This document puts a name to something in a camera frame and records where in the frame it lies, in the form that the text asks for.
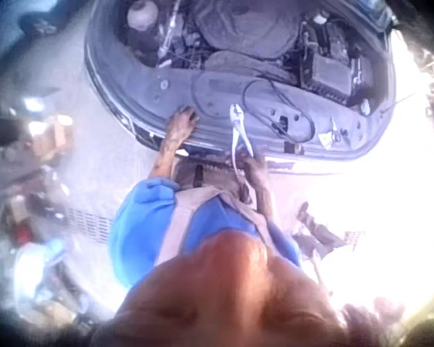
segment ground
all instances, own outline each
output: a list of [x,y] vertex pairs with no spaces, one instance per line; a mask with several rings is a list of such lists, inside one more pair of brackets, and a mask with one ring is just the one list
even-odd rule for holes
[[[0,92],[10,94],[17,80],[24,81],[21,95],[56,87],[54,109],[74,119],[74,150],[62,161],[59,175],[69,189],[72,228],[87,237],[73,239],[67,264],[95,300],[103,302],[110,317],[126,291],[112,275],[105,235],[95,228],[108,232],[126,194],[147,177],[156,153],[114,120],[90,85],[83,63],[88,15],[89,9],[84,9],[64,32],[36,40],[0,76]],[[398,36],[393,39],[405,53]],[[416,67],[404,53],[396,63],[402,80],[398,100],[419,87]],[[425,119],[422,93],[397,104],[380,144],[344,171],[333,176],[272,175],[283,230],[297,230],[297,210],[309,201],[312,214],[337,234],[366,232],[378,240],[374,245],[386,249],[391,244],[406,250],[434,245],[434,136]]]

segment engine bay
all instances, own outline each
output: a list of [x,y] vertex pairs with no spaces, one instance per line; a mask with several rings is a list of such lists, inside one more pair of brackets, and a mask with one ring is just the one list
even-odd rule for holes
[[[126,1],[119,27],[120,41],[148,67],[266,80],[285,103],[289,97],[276,83],[306,90],[367,118],[387,93],[382,54],[357,28],[317,1]],[[244,92],[242,100],[245,106]],[[311,123],[311,136],[294,142],[315,136],[315,121],[302,115]],[[272,124],[274,132],[285,135],[285,123],[279,119]]]

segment pliers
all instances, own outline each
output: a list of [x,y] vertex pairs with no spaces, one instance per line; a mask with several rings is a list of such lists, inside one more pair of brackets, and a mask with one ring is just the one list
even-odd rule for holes
[[252,150],[251,143],[247,138],[246,130],[244,129],[244,112],[240,105],[234,103],[230,106],[230,121],[233,124],[233,142],[231,143],[231,161],[233,163],[233,167],[235,172],[238,175],[237,171],[237,145],[239,141],[239,137],[241,136],[244,145],[247,148],[247,152],[249,152],[250,156],[254,156],[254,151]]

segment hand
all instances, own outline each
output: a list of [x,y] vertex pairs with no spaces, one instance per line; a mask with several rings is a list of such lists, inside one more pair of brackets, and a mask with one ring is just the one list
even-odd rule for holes
[[244,173],[247,181],[255,190],[269,188],[270,177],[264,157],[257,155],[255,158],[248,157],[244,162]]
[[179,107],[172,115],[169,125],[166,127],[166,140],[176,142],[179,147],[195,129],[199,116],[193,107]]

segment man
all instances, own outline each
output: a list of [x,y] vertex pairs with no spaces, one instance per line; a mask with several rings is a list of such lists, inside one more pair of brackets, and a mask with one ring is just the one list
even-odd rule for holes
[[365,316],[350,309],[341,322],[302,272],[297,245],[273,223],[263,163],[244,169],[257,212],[230,170],[186,162],[171,180],[197,118],[190,107],[172,116],[149,179],[118,212],[109,252],[132,289],[92,346],[375,346],[371,325],[354,325]]

